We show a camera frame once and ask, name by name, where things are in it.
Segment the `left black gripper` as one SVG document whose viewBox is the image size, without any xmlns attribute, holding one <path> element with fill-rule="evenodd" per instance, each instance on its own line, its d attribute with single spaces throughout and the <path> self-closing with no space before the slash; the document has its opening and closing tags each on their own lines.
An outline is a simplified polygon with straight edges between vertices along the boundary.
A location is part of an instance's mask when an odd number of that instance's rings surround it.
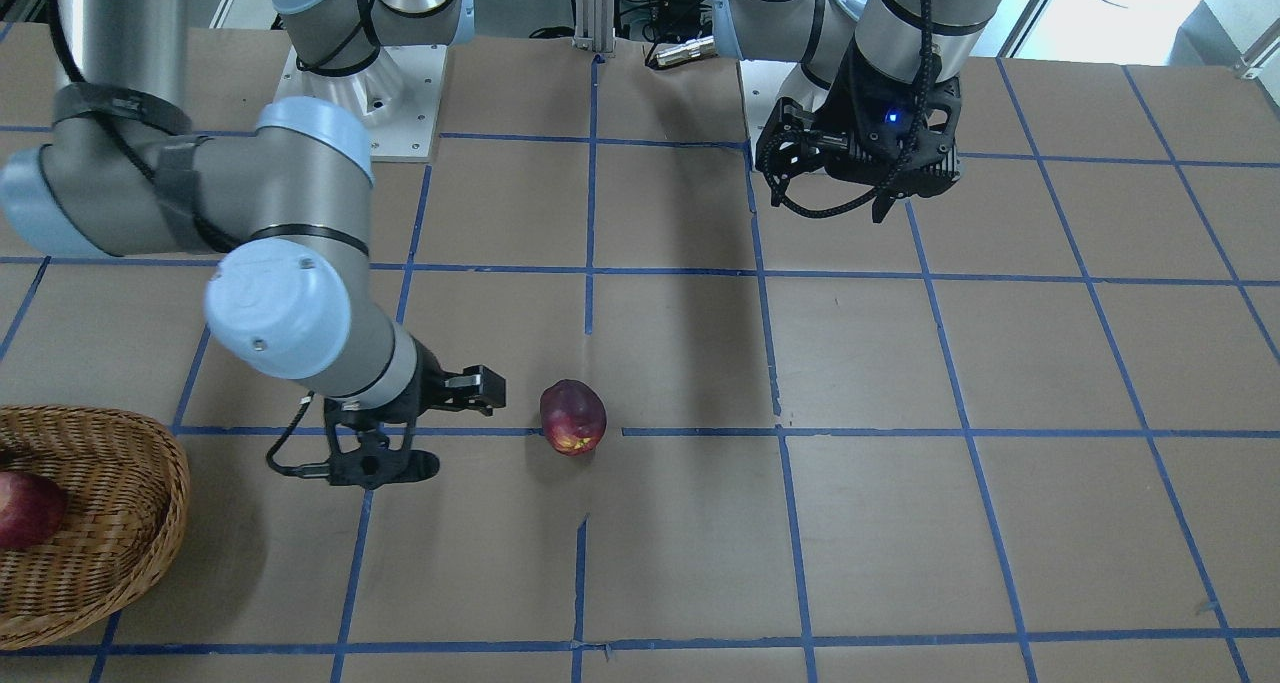
<svg viewBox="0 0 1280 683">
<path fill-rule="evenodd" d="M 792 178 L 810 171 L 867 185 L 855 200 L 872 203 L 876 224 L 905 197 L 951 191 L 963 177 L 955 141 L 960 81 L 941 81 L 942 60 L 931 38 L 920 41 L 909 69 L 911 81 L 895 81 L 852 43 L 813 113 L 797 101 L 777 101 L 755 145 L 755 171 L 764 177 L 771 205 L 801 208 L 787 191 Z"/>
</svg>

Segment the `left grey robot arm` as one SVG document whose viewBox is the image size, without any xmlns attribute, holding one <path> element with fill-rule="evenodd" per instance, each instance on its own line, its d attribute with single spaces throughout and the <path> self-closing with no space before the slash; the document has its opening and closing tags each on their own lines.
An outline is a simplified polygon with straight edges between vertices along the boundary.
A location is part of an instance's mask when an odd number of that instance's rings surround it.
<svg viewBox="0 0 1280 683">
<path fill-rule="evenodd" d="M 1002 0 L 712 0 L 722 58 L 787 61 L 756 137 L 771 203 L 820 219 L 960 180 L 960 74 Z"/>
</svg>

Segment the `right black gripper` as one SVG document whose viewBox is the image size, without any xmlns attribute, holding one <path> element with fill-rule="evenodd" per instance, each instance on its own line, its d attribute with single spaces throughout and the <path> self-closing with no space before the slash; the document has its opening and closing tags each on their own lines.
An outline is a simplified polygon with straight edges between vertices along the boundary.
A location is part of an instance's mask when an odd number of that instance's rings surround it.
<svg viewBox="0 0 1280 683">
<path fill-rule="evenodd" d="M 497 411 L 507 405 L 500 373 L 475 365 L 461 373 L 442 370 L 433 352 L 415 345 L 416 367 L 398 396 L 372 409 L 348 409 L 325 399 L 323 420 L 330 455 L 330 486 L 376 490 L 384 483 L 428 481 L 442 468 L 433 451 L 413 446 L 416 420 L 425 411 Z"/>
</svg>

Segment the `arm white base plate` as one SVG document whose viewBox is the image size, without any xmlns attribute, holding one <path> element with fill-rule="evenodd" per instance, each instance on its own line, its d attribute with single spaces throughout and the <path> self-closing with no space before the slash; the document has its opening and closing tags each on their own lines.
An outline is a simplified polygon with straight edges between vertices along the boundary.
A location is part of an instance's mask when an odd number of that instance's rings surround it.
<svg viewBox="0 0 1280 683">
<path fill-rule="evenodd" d="M 827 96 L 827 90 L 810 81 L 797 61 L 741 60 L 739 77 L 749 147 L 753 151 L 780 98 L 792 98 L 812 113 L 824 104 Z"/>
<path fill-rule="evenodd" d="M 301 72 L 291 49 L 274 98 L 332 101 L 364 123 L 374 162 L 430 162 L 449 49 L 390 46 L 364 72 L 326 77 Z"/>
</svg>

